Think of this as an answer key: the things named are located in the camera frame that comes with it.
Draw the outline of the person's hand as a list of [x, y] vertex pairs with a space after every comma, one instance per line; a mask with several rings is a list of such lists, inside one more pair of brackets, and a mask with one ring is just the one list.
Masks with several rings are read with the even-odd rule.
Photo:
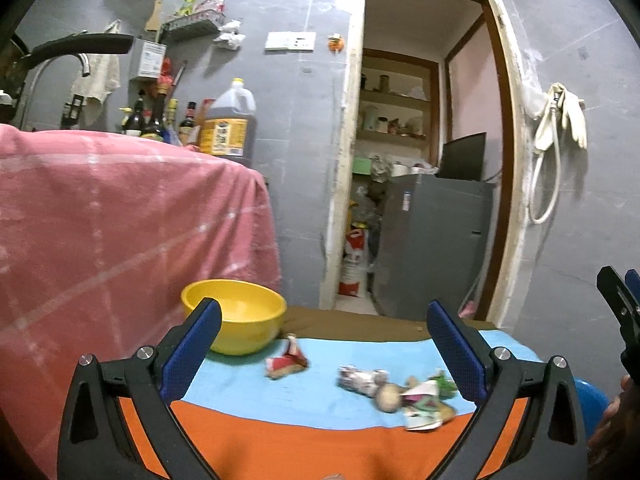
[[588, 441], [588, 479], [639, 478], [639, 389], [629, 375], [620, 388]]

